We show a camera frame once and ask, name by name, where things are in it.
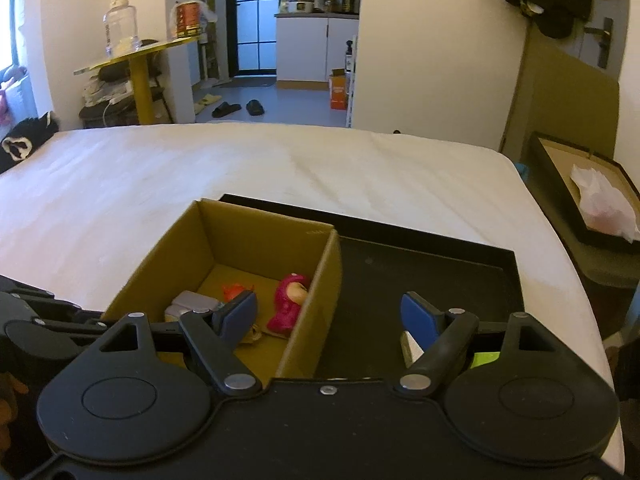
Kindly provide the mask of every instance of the table leg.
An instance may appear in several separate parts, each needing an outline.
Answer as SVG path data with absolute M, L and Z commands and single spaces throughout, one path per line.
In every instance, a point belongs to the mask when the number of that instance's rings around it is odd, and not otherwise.
M 149 70 L 146 65 L 146 56 L 136 56 L 129 59 L 131 71 L 131 84 L 133 85 L 133 97 L 136 100 L 138 121 L 140 124 L 156 124 L 154 104 L 149 88 Z

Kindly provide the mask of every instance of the blue gripper pad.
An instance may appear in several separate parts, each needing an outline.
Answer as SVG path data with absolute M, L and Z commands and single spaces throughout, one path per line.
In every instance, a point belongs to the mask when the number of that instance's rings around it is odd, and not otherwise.
M 402 325 L 426 351 L 442 334 L 446 325 L 444 313 L 415 292 L 408 292 L 400 302 Z
M 211 325 L 228 347 L 234 350 L 249 332 L 257 316 L 258 301 L 255 292 L 245 291 L 214 312 Z

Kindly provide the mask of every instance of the black cardboard tray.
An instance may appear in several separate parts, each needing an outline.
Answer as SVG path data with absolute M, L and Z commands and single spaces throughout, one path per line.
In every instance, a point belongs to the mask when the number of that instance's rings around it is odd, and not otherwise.
M 524 310 L 512 251 L 338 214 L 224 195 L 222 202 L 333 225 L 342 289 L 317 377 L 392 378 L 406 369 L 400 299 L 415 291 L 436 308 L 464 308 L 482 321 Z
M 556 165 L 549 157 L 540 139 L 551 140 L 575 150 L 580 150 L 584 153 L 590 153 L 590 150 L 588 148 L 585 148 L 584 146 L 581 146 L 580 144 L 575 144 L 574 142 L 569 142 L 567 140 L 541 134 L 539 132 L 534 132 L 529 141 L 530 152 L 540 164 L 540 168 L 542 168 L 542 171 L 544 173 L 544 180 L 546 180 L 546 182 L 548 183 L 547 187 L 550 188 L 550 191 L 556 197 L 556 200 L 558 200 L 559 204 L 561 204 L 562 213 L 571 226 L 575 237 L 578 238 L 578 240 L 580 240 L 582 243 L 593 247 L 600 247 L 619 253 L 640 253 L 640 240 L 635 240 L 633 241 L 633 243 L 629 243 L 622 237 L 607 235 L 598 231 L 593 231 L 587 227 L 587 224 L 585 224 L 584 218 L 580 213 L 580 208 L 575 203 L 573 197 L 571 196 L 571 192 L 569 192 L 569 189 L 564 183 L 562 176 L 556 169 Z M 601 153 L 593 152 L 591 153 L 591 156 L 596 156 L 597 158 L 600 158 L 601 160 L 604 160 L 614 166 L 620 172 L 620 175 L 626 180 L 631 190 L 636 194 L 638 200 L 640 200 L 640 192 L 638 192 L 638 189 L 621 164 Z

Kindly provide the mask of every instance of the lime green sticky note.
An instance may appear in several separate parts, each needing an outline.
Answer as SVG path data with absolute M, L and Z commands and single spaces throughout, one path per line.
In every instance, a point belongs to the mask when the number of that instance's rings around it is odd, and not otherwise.
M 474 354 L 474 360 L 471 362 L 469 368 L 476 368 L 478 366 L 487 365 L 498 360 L 500 352 L 478 352 Z

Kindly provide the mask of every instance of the bed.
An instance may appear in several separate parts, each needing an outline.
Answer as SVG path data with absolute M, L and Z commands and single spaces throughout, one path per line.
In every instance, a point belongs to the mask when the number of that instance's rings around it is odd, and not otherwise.
M 508 248 L 528 312 L 609 383 L 589 300 L 510 161 L 343 128 L 217 123 L 56 134 L 0 175 L 0 274 L 105 310 L 192 200 L 233 193 Z M 604 459 L 622 470 L 622 433 Z

